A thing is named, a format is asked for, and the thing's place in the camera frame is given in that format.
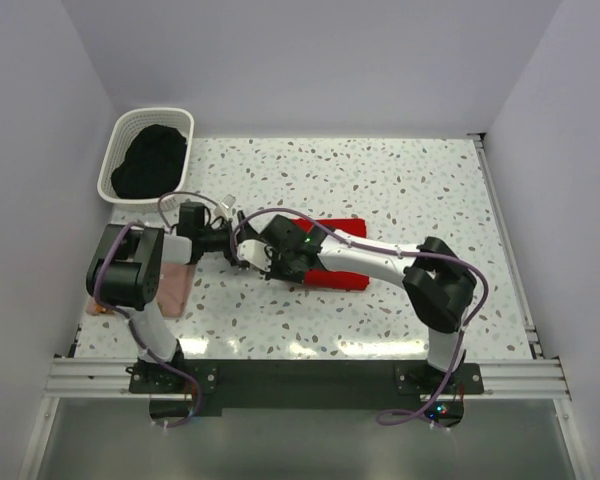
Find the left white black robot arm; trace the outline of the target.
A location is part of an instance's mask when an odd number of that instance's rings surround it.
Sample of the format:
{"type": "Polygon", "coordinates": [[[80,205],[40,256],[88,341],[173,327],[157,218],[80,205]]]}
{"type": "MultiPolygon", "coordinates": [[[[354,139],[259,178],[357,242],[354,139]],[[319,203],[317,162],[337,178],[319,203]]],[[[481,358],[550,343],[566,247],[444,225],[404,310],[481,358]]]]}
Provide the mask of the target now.
{"type": "Polygon", "coordinates": [[[138,346],[138,359],[155,364],[151,378],[165,392],[185,385],[187,368],[176,361],[182,350],[158,306],[161,267],[193,266],[205,254],[217,252],[234,263],[229,246],[233,203],[228,196],[213,212],[199,202],[181,204],[172,234],[140,223],[110,223],[87,270],[89,295],[123,316],[138,346]]]}

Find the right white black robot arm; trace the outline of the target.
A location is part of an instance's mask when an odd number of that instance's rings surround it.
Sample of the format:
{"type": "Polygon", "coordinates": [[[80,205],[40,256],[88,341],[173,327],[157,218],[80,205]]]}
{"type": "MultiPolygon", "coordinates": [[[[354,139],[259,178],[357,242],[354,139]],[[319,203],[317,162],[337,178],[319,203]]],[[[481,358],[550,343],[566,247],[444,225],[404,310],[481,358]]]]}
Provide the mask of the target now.
{"type": "Polygon", "coordinates": [[[428,329],[428,386],[449,392],[461,380],[463,323],[476,275],[448,245],[427,237],[420,244],[389,244],[314,224],[305,230],[282,215],[259,233],[268,278],[302,283],[310,271],[352,273],[403,289],[416,318],[428,329]]]}

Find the red t shirt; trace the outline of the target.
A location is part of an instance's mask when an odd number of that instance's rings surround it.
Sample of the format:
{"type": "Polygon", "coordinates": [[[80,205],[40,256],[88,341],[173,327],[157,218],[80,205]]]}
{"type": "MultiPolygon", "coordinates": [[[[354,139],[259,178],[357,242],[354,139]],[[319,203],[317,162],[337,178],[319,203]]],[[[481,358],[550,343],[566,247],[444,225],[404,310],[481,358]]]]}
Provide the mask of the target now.
{"type": "Polygon", "coordinates": [[[370,276],[364,258],[347,245],[349,240],[367,239],[364,220],[322,219],[312,222],[296,218],[293,223],[306,234],[307,239],[323,239],[316,263],[303,274],[303,285],[352,291],[364,291],[368,287],[370,276]]]}

